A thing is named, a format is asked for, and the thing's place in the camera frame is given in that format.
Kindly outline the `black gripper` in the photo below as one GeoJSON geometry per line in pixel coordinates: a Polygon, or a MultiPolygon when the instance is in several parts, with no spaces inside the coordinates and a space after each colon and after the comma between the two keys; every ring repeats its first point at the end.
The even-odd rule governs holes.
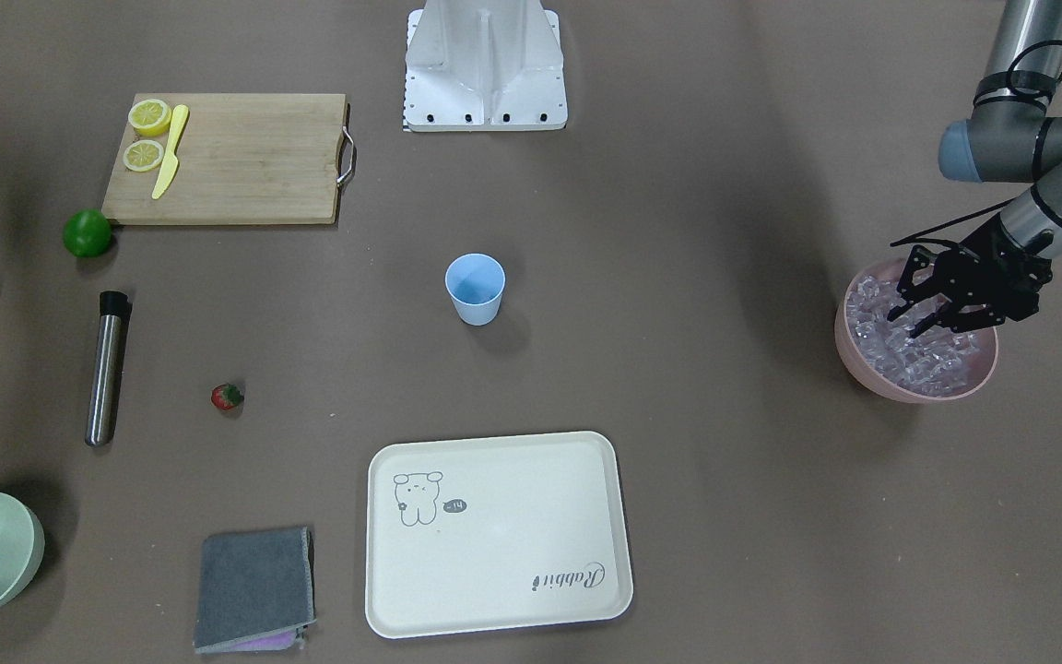
{"type": "Polygon", "coordinates": [[[896,285],[901,303],[890,308],[888,321],[918,305],[931,306],[909,331],[912,339],[932,328],[960,335],[1020,321],[1037,314],[1038,291],[1052,277],[1051,261],[1016,244],[994,216],[957,245],[912,244],[896,285]],[[940,261],[941,286],[931,283],[940,261]]]}

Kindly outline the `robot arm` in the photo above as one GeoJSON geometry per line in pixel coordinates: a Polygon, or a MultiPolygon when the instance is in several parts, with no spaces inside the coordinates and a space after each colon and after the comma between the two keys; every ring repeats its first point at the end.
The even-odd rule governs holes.
{"type": "Polygon", "coordinates": [[[936,300],[911,337],[941,327],[974,331],[1037,314],[1062,254],[1062,1],[1009,1],[969,118],[945,130],[941,172],[974,184],[1025,184],[974,212],[964,239],[940,227],[903,238],[911,249],[890,321],[936,300]]]}

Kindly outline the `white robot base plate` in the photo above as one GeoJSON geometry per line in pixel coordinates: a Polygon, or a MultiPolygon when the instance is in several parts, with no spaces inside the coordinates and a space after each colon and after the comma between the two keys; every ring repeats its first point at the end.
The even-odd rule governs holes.
{"type": "Polygon", "coordinates": [[[427,1],[406,21],[409,132],[568,124],[560,17],[539,1],[427,1]]]}

